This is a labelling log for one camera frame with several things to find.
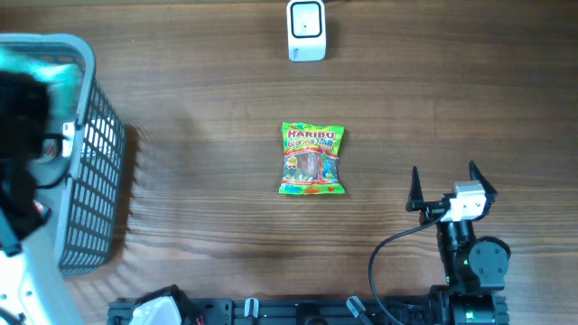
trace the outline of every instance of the wooden table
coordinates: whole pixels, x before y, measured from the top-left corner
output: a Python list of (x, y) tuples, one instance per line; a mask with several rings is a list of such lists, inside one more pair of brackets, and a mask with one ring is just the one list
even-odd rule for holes
[[(513, 324), (578, 317), (578, 5), (327, 5), (327, 59), (287, 58), (284, 4), (0, 10), (75, 33), (129, 134), (112, 260), (68, 286), (88, 323), (177, 283), (190, 297), (369, 297), (369, 254), (474, 160), (499, 191)], [(344, 125), (342, 196), (284, 197), (282, 122)], [(443, 283), (433, 230), (380, 255), (383, 294)]]

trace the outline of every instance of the green candy package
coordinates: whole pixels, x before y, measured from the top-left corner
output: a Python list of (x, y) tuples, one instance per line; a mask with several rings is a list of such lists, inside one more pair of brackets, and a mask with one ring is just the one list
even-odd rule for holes
[(343, 194), (337, 155), (343, 126), (283, 123), (284, 168), (279, 193)]

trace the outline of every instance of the haribo logo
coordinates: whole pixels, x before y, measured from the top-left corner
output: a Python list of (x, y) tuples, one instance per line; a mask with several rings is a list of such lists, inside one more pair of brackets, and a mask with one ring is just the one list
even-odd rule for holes
[(312, 138), (328, 138), (335, 139), (335, 132), (308, 132), (308, 131), (298, 131), (298, 130), (288, 130), (287, 139), (294, 137), (312, 137)]

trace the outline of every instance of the plastic basket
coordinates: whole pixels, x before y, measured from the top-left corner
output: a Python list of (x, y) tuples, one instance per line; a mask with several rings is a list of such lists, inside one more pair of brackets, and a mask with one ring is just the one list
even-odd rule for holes
[(97, 83), (90, 46), (67, 34), (0, 34), (0, 46), (83, 71), (66, 181), (39, 190), (51, 209), (46, 227), (62, 274), (87, 274), (111, 253), (118, 187), (126, 149), (125, 128)]

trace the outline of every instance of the candy bag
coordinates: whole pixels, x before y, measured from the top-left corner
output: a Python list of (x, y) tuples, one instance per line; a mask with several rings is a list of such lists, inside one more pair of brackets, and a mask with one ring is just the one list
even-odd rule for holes
[(342, 194), (337, 152), (343, 126), (283, 123), (284, 168), (279, 193)]

